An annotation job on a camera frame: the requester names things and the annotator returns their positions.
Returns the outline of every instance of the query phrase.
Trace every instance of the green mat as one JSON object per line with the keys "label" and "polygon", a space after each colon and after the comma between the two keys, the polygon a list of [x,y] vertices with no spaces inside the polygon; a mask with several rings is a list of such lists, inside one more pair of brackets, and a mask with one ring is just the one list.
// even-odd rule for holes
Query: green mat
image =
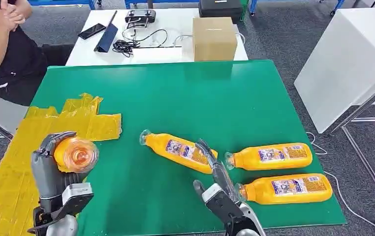
{"label": "green mat", "polygon": [[[163,235],[222,231],[192,183],[205,175],[156,155],[140,133],[204,139],[223,158],[249,146],[303,142],[311,146],[271,60],[50,68],[32,103],[61,110],[83,92],[101,96],[100,114],[123,114],[118,140],[96,143],[90,173],[95,197],[80,214],[80,236]],[[258,177],[322,173],[311,165],[276,171],[232,170],[234,182]],[[344,224],[335,196],[321,203],[251,203],[263,227]]]}

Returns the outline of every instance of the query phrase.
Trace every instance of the plastic bottle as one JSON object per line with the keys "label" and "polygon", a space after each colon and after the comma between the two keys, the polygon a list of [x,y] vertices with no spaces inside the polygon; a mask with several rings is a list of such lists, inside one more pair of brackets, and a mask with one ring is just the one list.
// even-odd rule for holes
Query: plastic bottle
{"label": "plastic bottle", "polygon": [[332,196],[331,184],[322,174],[264,177],[235,188],[241,200],[259,204],[323,202]]}
{"label": "plastic bottle", "polygon": [[312,153],[303,143],[248,147],[238,153],[225,154],[229,170],[234,167],[248,171],[301,168],[312,162]]}
{"label": "plastic bottle", "polygon": [[[205,174],[212,174],[206,156],[195,146],[195,143],[170,134],[152,134],[144,130],[140,135],[140,144],[147,145],[155,153],[181,165]],[[218,153],[212,150],[215,158]]]}
{"label": "plastic bottle", "polygon": [[72,137],[61,141],[54,150],[54,159],[63,172],[85,173],[93,169],[99,150],[89,140]]}

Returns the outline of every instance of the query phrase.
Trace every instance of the robotic hand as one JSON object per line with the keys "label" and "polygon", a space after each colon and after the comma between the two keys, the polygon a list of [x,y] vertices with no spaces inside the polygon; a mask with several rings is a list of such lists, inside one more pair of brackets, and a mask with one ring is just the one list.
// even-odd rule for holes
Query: robotic hand
{"label": "robotic hand", "polygon": [[266,236],[254,211],[238,198],[224,165],[202,139],[195,145],[207,157],[215,182],[207,190],[199,180],[193,182],[206,207],[223,222],[229,236]]}
{"label": "robotic hand", "polygon": [[75,137],[76,132],[48,135],[31,156],[31,168],[39,191],[40,206],[33,211],[34,227],[29,233],[37,236],[77,235],[74,217],[94,196],[90,183],[82,183],[87,173],[61,172],[53,157],[56,146]]}

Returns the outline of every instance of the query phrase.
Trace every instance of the hand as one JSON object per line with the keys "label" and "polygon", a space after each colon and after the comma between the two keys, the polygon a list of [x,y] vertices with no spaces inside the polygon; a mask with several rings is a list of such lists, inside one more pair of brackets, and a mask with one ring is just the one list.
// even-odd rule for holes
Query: hand
{"label": "hand", "polygon": [[1,3],[1,9],[5,10],[5,16],[8,17],[8,19],[12,22],[15,22],[16,24],[23,24],[25,23],[25,17],[23,14],[21,14],[17,10],[17,6],[8,4],[7,0],[2,0],[4,3]]}
{"label": "hand", "polygon": [[6,17],[5,10],[0,9],[0,27],[3,27],[4,29],[11,31],[16,29],[17,24],[15,22],[12,22]]}

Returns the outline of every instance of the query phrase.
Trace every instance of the smartphone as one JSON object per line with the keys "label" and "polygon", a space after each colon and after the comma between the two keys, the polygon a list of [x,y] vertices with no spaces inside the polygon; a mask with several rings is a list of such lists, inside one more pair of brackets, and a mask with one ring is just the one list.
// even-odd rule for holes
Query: smartphone
{"label": "smartphone", "polygon": [[104,25],[97,24],[97,25],[92,26],[92,27],[90,27],[89,29],[87,29],[87,30],[85,30],[83,32],[80,32],[78,35],[82,39],[88,39],[88,38],[94,36],[95,34],[101,32],[104,29],[106,29],[106,27]]}

